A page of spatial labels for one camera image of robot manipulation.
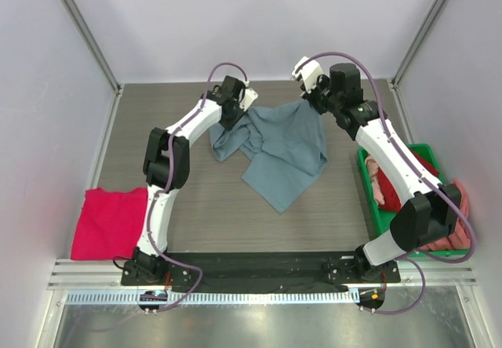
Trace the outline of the blue-grey t shirt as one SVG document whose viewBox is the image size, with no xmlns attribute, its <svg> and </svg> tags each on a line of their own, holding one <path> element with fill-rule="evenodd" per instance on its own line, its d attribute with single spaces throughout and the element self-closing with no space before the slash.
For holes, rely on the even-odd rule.
<svg viewBox="0 0 502 348">
<path fill-rule="evenodd" d="M 324 171 L 328 158 L 321 115 L 305 100 L 251 107 L 233 129 L 209 129 L 218 161 L 240 150 L 249 160 L 242 180 L 283 213 Z"/>
</svg>

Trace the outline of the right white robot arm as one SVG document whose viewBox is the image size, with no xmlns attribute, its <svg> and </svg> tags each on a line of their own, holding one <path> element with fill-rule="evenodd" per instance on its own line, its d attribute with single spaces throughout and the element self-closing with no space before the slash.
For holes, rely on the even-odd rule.
<svg viewBox="0 0 502 348">
<path fill-rule="evenodd" d="M 389 229 L 354 252 L 354 272 L 360 281 L 376 281 L 396 258 L 450 236 L 456 229 L 461 192 L 430 173 L 402 142 L 391 121 L 365 100 L 359 69 L 337 63 L 324 72 L 304 57 L 292 76 L 301 96 L 320 114 L 330 113 L 383 170 L 401 204 Z"/>
</svg>

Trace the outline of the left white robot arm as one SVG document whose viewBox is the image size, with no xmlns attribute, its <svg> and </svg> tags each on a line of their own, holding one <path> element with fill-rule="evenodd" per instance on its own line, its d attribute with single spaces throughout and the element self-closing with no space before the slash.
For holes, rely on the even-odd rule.
<svg viewBox="0 0 502 348">
<path fill-rule="evenodd" d="M 140 238 L 122 269 L 122 285 L 158 285 L 173 262 L 166 260 L 168 229 L 176 196 L 187 182 L 191 147 L 216 124 L 230 130 L 258 98 L 247 81 L 227 76 L 206 90 L 178 122 L 151 130 L 144 156 L 147 207 Z"/>
</svg>

